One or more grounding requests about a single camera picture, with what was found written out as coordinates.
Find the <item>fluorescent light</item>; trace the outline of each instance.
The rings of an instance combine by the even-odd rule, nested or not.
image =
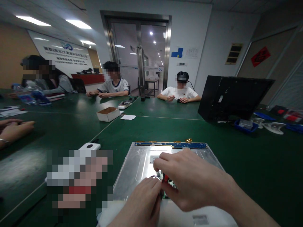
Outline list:
[[[83,23],[80,20],[66,20],[66,21],[82,29],[92,29],[90,26],[88,26],[86,23]]]
[[[32,18],[32,17],[24,17],[24,16],[16,16],[16,17],[18,17],[20,19],[23,19],[23,20],[26,20],[26,21],[29,21],[29,22],[32,22],[32,23],[34,23],[36,25],[39,25],[39,26],[51,26],[51,25],[46,24],[42,21],[36,20],[35,18]]]
[[[88,45],[95,45],[95,43],[92,43],[91,41],[87,41],[87,40],[80,40],[80,42],[86,43]]]
[[[54,45],[52,45],[52,46],[54,46]],[[63,47],[59,47],[59,46],[54,46],[54,47],[58,47],[58,48],[62,48],[63,49]]]
[[[42,38],[34,38],[34,39],[38,39],[38,40],[43,40],[43,41],[49,41],[49,40],[47,40],[47,39],[42,39]]]

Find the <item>company logo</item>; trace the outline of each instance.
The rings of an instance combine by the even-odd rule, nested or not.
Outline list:
[[[64,42],[61,42],[61,45],[64,49],[73,50],[73,47],[70,44],[66,44]]]

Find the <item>white t-shirt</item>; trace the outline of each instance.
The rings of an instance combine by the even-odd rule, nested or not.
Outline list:
[[[128,83],[125,79],[120,79],[117,86],[114,85],[113,81],[105,81],[103,84],[100,85],[100,87],[97,88],[97,90],[104,93],[115,93],[125,90],[129,92]]]
[[[176,99],[178,99],[178,98],[187,98],[187,99],[195,98],[198,95],[193,89],[191,89],[189,87],[184,88],[184,89],[168,87],[164,91],[162,91],[161,94],[164,96],[167,96],[167,97],[174,95]]]

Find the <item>red reception desk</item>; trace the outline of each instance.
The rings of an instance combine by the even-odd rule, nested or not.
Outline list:
[[[71,74],[74,79],[82,79],[85,85],[105,82],[104,74]]]

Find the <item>person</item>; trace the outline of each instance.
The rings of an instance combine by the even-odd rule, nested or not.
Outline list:
[[[19,119],[0,121],[0,150],[30,133],[34,124],[34,121],[23,122]]]
[[[241,227],[279,226],[229,174],[188,148],[175,154],[161,153],[154,161],[154,169],[167,174],[177,189],[153,177],[145,178],[108,227],[156,226],[161,189],[184,212],[216,206],[233,216]]]
[[[117,96],[127,96],[129,95],[128,83],[125,79],[121,78],[119,65],[112,61],[107,61],[103,65],[111,81],[105,81],[96,90],[89,91],[86,93],[88,97],[98,95],[100,98],[109,98]]]
[[[162,91],[157,98],[173,101],[174,99],[180,99],[181,103],[188,102],[198,102],[201,100],[201,97],[191,88],[185,88],[189,79],[189,75],[187,72],[178,72],[177,74],[177,87],[168,87],[164,91]]]
[[[70,78],[41,56],[27,56],[20,65],[23,66],[23,69],[33,70],[34,74],[41,75],[39,79],[23,78],[23,87],[37,85],[46,95],[53,93],[78,93]],[[17,98],[15,93],[7,94],[7,96]]]

